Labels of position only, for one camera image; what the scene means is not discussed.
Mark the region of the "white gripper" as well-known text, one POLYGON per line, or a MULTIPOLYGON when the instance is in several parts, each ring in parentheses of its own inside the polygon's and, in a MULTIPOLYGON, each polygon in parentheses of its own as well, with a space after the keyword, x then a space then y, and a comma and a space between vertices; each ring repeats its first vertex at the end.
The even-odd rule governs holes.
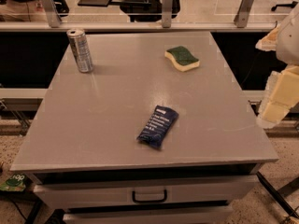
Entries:
POLYGON ((299 5, 266 36, 260 39, 256 49, 276 51, 277 58, 288 65, 281 72, 273 71, 264 90, 257 124, 264 129, 278 125, 299 103, 299 5))

